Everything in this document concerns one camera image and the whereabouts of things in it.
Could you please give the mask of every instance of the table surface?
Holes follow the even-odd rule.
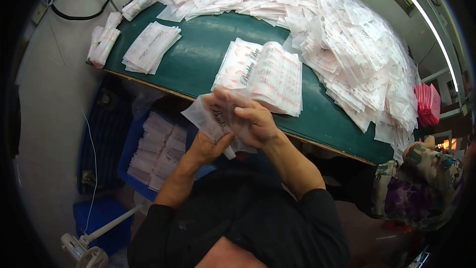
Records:
[[[283,44],[289,30],[272,27],[265,21],[235,12],[202,15],[181,23],[163,21],[156,16],[165,5],[156,3],[139,13],[132,22],[125,19],[104,69],[132,78],[149,86],[187,99],[209,93],[215,75],[228,49],[237,37],[263,45],[269,41]],[[151,22],[182,29],[182,38],[164,55],[157,73],[141,74],[125,70],[122,57],[142,30]],[[354,124],[319,83],[311,68],[302,69],[303,111],[299,117],[273,114],[276,125],[287,134],[346,156],[371,163],[383,163],[393,157],[389,144],[374,140],[375,125],[365,134]]]

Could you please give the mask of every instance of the hand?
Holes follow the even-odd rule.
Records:
[[[198,166],[210,164],[223,153],[234,138],[235,135],[229,133],[214,144],[206,134],[199,131],[184,158]]]
[[[249,120],[249,133],[242,140],[256,148],[262,149],[281,132],[276,127],[271,112],[254,100],[251,100],[251,108],[236,107],[235,114]]]
[[[221,100],[235,105],[243,104],[243,98],[226,90],[213,90],[213,94]],[[271,140],[277,138],[281,132],[274,123],[271,112],[254,100],[250,100],[249,107],[235,107],[235,114],[249,122],[248,131],[239,133],[240,140],[246,144],[262,149]]]

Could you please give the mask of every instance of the bundle of plastic bags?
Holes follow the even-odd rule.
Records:
[[[150,112],[128,174],[158,191],[185,154],[187,131]]]
[[[178,27],[150,23],[130,45],[122,64],[130,72],[155,74],[165,52],[182,37],[180,32]]]
[[[122,21],[122,14],[120,12],[112,12],[109,14],[108,19],[106,20],[106,25],[104,25],[104,30],[101,34],[101,40],[106,37],[106,34],[110,29],[115,29],[119,23]]]
[[[232,96],[233,99],[217,96],[215,91],[203,94],[183,111],[182,115],[214,143],[217,143],[224,135],[233,132],[236,137],[223,152],[228,159],[235,158],[236,151],[256,153],[256,148],[240,140],[240,138],[245,138],[248,135],[248,122],[235,115],[235,107],[250,107],[249,88],[243,86],[242,88],[224,91],[226,95]]]
[[[440,121],[441,97],[433,84],[415,85],[415,95],[418,101],[418,117],[425,126],[437,125]]]
[[[103,68],[108,59],[109,53],[119,37],[120,31],[116,29],[122,21],[120,12],[110,13],[103,27],[94,27],[91,34],[91,45],[89,46],[86,62],[95,67]]]
[[[116,28],[108,29],[108,32],[105,34],[104,38],[101,40],[100,44],[92,54],[89,61],[97,68],[103,68],[108,59],[109,53],[111,53],[116,39],[119,37],[120,31]]]
[[[92,30],[91,34],[91,45],[89,46],[89,51],[88,51],[88,56],[86,57],[86,62],[90,62],[91,56],[93,53],[96,51],[96,48],[99,45],[99,42],[101,41],[101,34],[102,31],[104,30],[103,27],[101,26],[96,26]]]
[[[327,94],[363,132],[384,112],[401,134],[417,125],[413,60],[392,27],[360,0],[159,1],[167,4],[157,16],[164,20],[189,21],[234,10],[289,29],[285,50],[300,53]]]
[[[156,2],[157,0],[132,0],[122,8],[122,15],[126,20],[132,21],[141,11]]]
[[[251,99],[271,112],[299,117],[302,63],[277,42],[259,45],[237,38],[230,43],[211,90],[245,87]]]

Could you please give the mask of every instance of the left hand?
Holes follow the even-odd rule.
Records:
[[[223,153],[233,139],[235,139],[235,135],[229,133],[213,144],[206,134],[199,131],[185,157],[198,166],[210,164]]]

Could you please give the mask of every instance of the pink printed plastic bag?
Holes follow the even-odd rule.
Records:
[[[250,107],[249,90],[247,88],[227,90],[235,97],[237,104],[217,98],[214,93],[200,95],[195,102],[182,112],[201,132],[215,143],[224,135],[233,132],[236,137],[223,154],[232,159],[236,151],[256,153],[256,148],[240,140],[248,133],[248,122],[235,115],[235,107]]]

